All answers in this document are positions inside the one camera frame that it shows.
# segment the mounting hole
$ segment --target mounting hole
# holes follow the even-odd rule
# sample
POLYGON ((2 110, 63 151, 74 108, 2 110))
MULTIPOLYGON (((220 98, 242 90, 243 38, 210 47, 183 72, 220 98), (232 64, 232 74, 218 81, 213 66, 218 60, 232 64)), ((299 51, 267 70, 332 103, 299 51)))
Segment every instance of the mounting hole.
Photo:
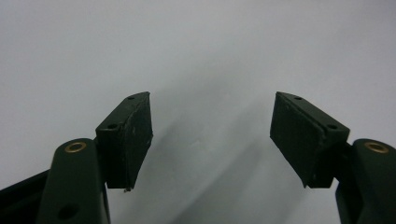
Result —
POLYGON ((335 126, 333 124, 328 124, 327 127, 330 128, 330 129, 333 129, 333 130, 337 129, 337 126, 335 126))
POLYGON ((381 144, 375 142, 366 142, 364 144, 367 148, 378 153, 388 153, 389 149, 381 144))
POLYGON ((117 124, 110 124, 110 125, 107 126, 107 128, 108 128, 108 129, 115 129, 115 128, 117 128, 117 126, 119 126, 119 125, 117 125, 117 124))
POLYGON ((64 150, 68 153, 74 153, 74 152, 79 152, 82 149, 87 147, 87 144, 84 142, 75 142, 70 145, 68 145, 64 150))
POLYGON ((67 220, 74 217, 79 211, 78 204, 70 203, 65 205, 61 210, 59 210, 58 218, 60 220, 67 220))

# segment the brass insert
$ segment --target brass insert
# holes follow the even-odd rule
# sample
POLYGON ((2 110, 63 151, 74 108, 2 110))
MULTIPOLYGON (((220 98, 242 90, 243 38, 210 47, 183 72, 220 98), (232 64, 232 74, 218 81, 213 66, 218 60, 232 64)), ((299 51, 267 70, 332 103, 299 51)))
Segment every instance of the brass insert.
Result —
POLYGON ((64 150, 68 153, 74 153, 74 152, 79 152, 82 149, 87 147, 87 144, 84 142, 75 142, 67 146, 64 150))
POLYGON ((366 142, 364 145, 374 152, 384 153, 384 154, 389 152, 389 149, 387 147, 375 142, 366 142))

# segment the white surface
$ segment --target white surface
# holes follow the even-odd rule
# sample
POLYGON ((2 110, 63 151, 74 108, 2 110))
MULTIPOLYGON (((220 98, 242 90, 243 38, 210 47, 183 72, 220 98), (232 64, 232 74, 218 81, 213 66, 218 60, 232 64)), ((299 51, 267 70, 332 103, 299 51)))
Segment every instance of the white surface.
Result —
POLYGON ((276 91, 396 146, 394 1, 1 1, 0 188, 125 96, 154 129, 113 223, 339 223, 269 138, 276 91))

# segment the rubber gripper pad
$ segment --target rubber gripper pad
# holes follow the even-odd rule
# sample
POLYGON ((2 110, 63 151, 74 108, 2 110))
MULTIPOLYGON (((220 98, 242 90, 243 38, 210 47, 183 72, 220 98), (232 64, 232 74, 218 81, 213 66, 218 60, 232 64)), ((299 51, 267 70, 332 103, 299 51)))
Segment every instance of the rubber gripper pad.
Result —
POLYGON ((329 188, 349 129, 302 97, 276 93, 271 138, 304 187, 329 188))

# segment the screw hole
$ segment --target screw hole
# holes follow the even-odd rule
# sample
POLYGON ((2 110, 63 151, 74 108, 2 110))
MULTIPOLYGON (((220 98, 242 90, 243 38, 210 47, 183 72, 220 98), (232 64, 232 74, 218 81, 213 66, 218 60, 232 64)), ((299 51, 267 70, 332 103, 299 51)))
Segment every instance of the screw hole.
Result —
POLYGON ((117 126, 118 126, 117 124, 110 124, 110 125, 107 126, 107 128, 108 129, 115 129, 115 128, 117 128, 117 126))
POLYGON ((333 130, 337 129, 337 126, 335 126, 333 124, 328 124, 327 127, 330 128, 330 129, 333 129, 333 130))
POLYGON ((378 144, 378 143, 368 142, 368 143, 365 143, 364 145, 374 152, 378 152, 378 153, 388 153, 389 152, 389 149, 387 147, 382 146, 381 144, 378 144))
POLYGON ((68 153, 79 152, 87 146, 84 142, 75 142, 67 146, 64 150, 68 153))
POLYGON ((74 217, 78 213, 79 207, 75 203, 68 204, 61 208, 58 213, 58 218, 60 220, 67 220, 74 217))

